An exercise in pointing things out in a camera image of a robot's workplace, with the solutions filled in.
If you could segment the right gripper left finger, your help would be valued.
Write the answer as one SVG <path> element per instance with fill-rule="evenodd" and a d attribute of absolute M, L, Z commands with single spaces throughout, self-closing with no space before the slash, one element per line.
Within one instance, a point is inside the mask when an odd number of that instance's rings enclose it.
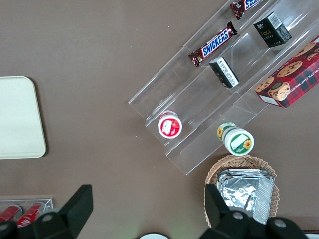
<path fill-rule="evenodd" d="M 41 215 L 30 225 L 18 228 L 16 222 L 1 222 L 2 239 L 76 239 L 93 212 L 91 184 L 79 187 L 58 212 Z"/>

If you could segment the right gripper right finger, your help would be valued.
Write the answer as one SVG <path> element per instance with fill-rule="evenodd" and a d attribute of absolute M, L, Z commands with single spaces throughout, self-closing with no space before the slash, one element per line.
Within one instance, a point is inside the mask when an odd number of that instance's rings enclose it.
<path fill-rule="evenodd" d="M 238 210 L 230 210 L 213 184 L 205 185 L 205 207 L 211 228 L 201 239 L 306 239 L 293 221 L 274 217 L 261 224 Z"/>

